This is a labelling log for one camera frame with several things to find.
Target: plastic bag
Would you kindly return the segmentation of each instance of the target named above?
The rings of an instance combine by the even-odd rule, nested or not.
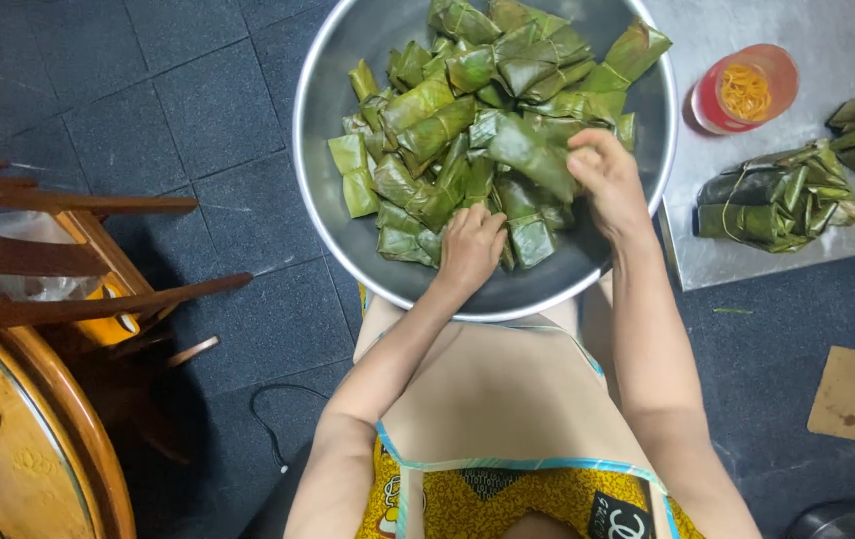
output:
[[[42,212],[0,214],[0,236],[46,244],[73,244],[74,239],[54,217]],[[98,287],[98,277],[28,277],[0,275],[0,293],[13,301],[85,299]]]

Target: forearm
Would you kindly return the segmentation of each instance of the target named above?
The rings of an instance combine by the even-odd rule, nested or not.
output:
[[[435,281],[414,307],[350,370],[324,413],[376,423],[403,392],[463,300]]]
[[[704,417],[694,353],[652,226],[614,242],[613,272],[613,355],[625,418],[669,410]]]

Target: apron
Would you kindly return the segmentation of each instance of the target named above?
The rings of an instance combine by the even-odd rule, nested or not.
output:
[[[447,325],[377,431],[359,539],[499,537],[529,510],[590,539],[702,537],[600,366],[540,315]]]

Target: person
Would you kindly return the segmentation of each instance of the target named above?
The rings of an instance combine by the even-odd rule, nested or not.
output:
[[[612,247],[620,410],[589,354],[547,318],[451,321],[507,239],[504,215],[459,210],[410,311],[388,329],[374,319],[390,308],[373,300],[361,357],[318,421],[286,538],[760,537],[710,441],[636,162],[602,129],[568,142],[567,166]]]

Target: black cable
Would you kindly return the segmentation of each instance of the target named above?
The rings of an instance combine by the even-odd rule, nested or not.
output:
[[[253,415],[254,419],[258,423],[261,423],[261,426],[265,428],[267,435],[271,437],[271,450],[272,455],[274,456],[274,462],[281,468],[281,473],[283,474],[287,471],[287,462],[285,461],[285,458],[281,456],[281,445],[278,443],[278,436],[274,434],[274,430],[267,426],[267,423],[265,423],[258,415],[258,411],[254,409],[255,399],[269,389],[298,389],[310,393],[315,397],[320,397],[325,401],[330,400],[330,398],[320,391],[316,391],[310,387],[298,386],[297,384],[267,384],[258,387],[253,393],[251,393],[251,400],[248,401],[248,409],[251,410],[251,415]]]

